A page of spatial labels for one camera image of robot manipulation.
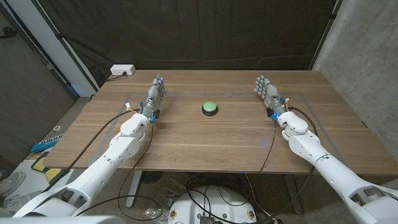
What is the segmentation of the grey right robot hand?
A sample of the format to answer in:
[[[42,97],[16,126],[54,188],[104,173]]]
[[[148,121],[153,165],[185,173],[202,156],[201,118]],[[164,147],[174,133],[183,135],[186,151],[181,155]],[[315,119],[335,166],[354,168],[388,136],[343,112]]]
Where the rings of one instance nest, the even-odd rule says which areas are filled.
[[[267,116],[272,118],[273,121],[277,121],[279,116],[287,111],[285,99],[281,96],[275,85],[263,74],[256,78],[255,84],[254,91],[264,101],[267,107]]]

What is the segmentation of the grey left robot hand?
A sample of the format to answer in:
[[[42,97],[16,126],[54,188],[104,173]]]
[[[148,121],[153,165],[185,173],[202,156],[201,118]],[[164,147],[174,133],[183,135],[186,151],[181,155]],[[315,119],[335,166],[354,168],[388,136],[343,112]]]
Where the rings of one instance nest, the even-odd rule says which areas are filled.
[[[154,123],[159,118],[160,107],[166,93],[165,81],[157,73],[147,92],[146,101],[143,102],[141,108],[141,114],[146,116],[151,123]]]

